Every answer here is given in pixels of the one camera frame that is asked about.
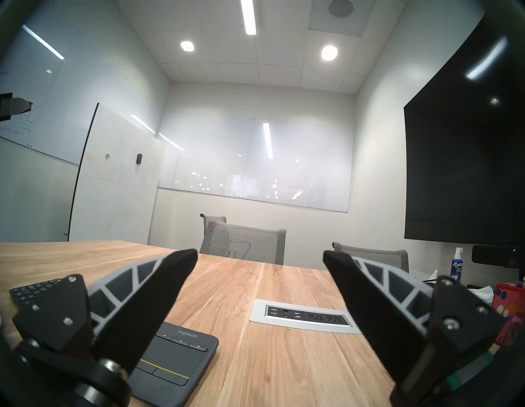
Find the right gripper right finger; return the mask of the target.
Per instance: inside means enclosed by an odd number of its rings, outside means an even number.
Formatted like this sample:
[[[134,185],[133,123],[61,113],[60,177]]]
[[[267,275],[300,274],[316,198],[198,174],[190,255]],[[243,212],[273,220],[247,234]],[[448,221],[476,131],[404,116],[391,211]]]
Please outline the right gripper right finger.
[[[326,250],[328,268],[351,317],[395,383],[392,395],[436,388],[485,354],[504,318],[457,280],[431,287],[399,268]]]

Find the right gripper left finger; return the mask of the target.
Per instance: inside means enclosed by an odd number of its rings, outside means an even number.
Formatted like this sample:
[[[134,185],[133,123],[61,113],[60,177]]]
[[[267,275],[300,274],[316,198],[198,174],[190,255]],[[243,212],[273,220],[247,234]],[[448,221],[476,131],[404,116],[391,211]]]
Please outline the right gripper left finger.
[[[197,259],[193,248],[175,251],[117,269],[89,287],[80,274],[62,278],[13,317],[23,338],[15,351],[34,369],[67,375],[117,375],[102,359],[131,372]]]

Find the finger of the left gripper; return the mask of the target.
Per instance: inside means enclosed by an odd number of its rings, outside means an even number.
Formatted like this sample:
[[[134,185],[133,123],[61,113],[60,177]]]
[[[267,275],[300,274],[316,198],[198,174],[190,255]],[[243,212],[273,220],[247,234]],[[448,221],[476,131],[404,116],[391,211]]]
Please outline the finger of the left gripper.
[[[12,93],[0,95],[0,121],[10,120],[13,115],[29,112],[33,103],[23,98],[15,98]]]

